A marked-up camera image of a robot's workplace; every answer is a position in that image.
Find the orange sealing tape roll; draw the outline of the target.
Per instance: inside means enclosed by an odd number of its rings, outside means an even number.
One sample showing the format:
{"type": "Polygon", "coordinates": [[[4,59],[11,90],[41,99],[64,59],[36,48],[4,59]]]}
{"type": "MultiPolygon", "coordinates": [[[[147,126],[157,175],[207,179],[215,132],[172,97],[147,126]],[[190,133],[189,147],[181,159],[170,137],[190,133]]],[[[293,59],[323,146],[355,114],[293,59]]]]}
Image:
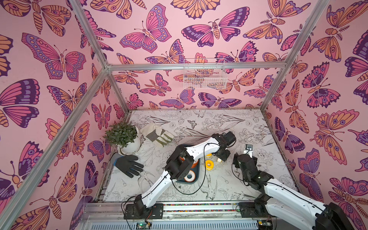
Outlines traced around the orange sealing tape roll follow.
{"type": "Polygon", "coordinates": [[[199,163],[199,160],[194,161],[194,163],[193,163],[193,165],[192,165],[192,167],[191,167],[191,168],[196,168],[196,167],[197,167],[197,165],[198,165],[198,163],[199,163]]]}
{"type": "Polygon", "coordinates": [[[211,161],[211,160],[206,160],[206,161],[205,161],[205,168],[206,168],[206,170],[208,170],[208,171],[213,170],[213,168],[214,168],[214,162],[213,162],[213,161],[211,161]]]}
{"type": "Polygon", "coordinates": [[[190,170],[186,177],[184,178],[184,181],[187,183],[192,183],[196,180],[196,174],[193,170],[190,170]]]}

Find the teal plastic storage tray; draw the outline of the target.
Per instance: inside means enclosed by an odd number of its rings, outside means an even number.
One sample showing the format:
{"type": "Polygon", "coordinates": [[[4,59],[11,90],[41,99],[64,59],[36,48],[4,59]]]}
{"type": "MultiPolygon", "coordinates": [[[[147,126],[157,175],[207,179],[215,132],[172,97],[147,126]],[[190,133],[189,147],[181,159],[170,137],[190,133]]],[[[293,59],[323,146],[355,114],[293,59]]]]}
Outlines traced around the teal plastic storage tray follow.
{"type": "MultiPolygon", "coordinates": [[[[180,144],[178,147],[184,148],[184,147],[191,147],[191,146],[192,145],[190,144],[180,144]]],[[[180,162],[183,163],[186,158],[179,155],[179,159],[180,159],[180,162]]],[[[200,168],[199,163],[200,163],[200,159],[197,159],[196,161],[194,161],[188,174],[183,179],[177,180],[177,182],[181,184],[193,184],[194,182],[196,182],[199,177],[198,176],[199,168],[200,168]]]]}

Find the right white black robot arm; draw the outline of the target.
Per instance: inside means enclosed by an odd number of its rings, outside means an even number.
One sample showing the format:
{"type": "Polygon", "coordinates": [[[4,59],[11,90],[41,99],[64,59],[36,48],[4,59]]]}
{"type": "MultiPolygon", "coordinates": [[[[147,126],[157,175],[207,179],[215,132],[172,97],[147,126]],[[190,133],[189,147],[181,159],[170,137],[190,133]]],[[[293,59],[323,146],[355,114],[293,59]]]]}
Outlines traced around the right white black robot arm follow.
{"type": "Polygon", "coordinates": [[[341,207],[325,204],[287,187],[267,172],[258,170],[257,159],[235,154],[233,164],[240,169],[240,180],[260,192],[255,213],[267,213],[300,230],[351,230],[352,224],[341,207]]]}

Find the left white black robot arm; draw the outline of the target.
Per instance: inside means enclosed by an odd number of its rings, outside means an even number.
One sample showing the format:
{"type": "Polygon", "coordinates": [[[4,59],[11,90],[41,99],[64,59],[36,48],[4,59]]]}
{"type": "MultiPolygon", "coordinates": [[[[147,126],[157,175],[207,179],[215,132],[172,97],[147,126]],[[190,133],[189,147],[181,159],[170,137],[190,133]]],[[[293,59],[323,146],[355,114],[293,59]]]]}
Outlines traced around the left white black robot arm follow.
{"type": "Polygon", "coordinates": [[[184,144],[175,148],[172,155],[166,161],[164,172],[159,179],[143,194],[138,195],[134,200],[135,211],[140,216],[150,212],[158,198],[170,187],[173,182],[184,179],[191,170],[196,160],[213,154],[222,161],[227,161],[230,156],[228,148],[236,142],[236,137],[232,132],[213,134],[206,141],[194,146],[184,144]]]}

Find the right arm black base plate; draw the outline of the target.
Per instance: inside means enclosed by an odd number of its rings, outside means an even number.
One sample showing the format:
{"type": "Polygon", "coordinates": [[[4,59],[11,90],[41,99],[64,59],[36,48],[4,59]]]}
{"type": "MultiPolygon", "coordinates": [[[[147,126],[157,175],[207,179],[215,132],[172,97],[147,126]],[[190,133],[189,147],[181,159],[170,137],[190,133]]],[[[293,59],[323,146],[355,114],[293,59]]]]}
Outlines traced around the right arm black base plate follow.
{"type": "Polygon", "coordinates": [[[268,218],[265,205],[257,202],[241,202],[239,210],[242,218],[268,218]]]}

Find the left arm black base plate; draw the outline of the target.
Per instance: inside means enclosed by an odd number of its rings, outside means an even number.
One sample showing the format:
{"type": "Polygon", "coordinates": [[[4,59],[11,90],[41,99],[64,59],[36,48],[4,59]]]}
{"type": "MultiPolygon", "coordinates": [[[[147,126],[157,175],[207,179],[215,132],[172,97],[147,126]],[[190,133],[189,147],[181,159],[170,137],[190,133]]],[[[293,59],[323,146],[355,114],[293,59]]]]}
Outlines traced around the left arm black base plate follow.
{"type": "Polygon", "coordinates": [[[134,204],[126,205],[124,219],[162,219],[163,218],[163,204],[155,204],[150,208],[138,208],[134,204]]]}

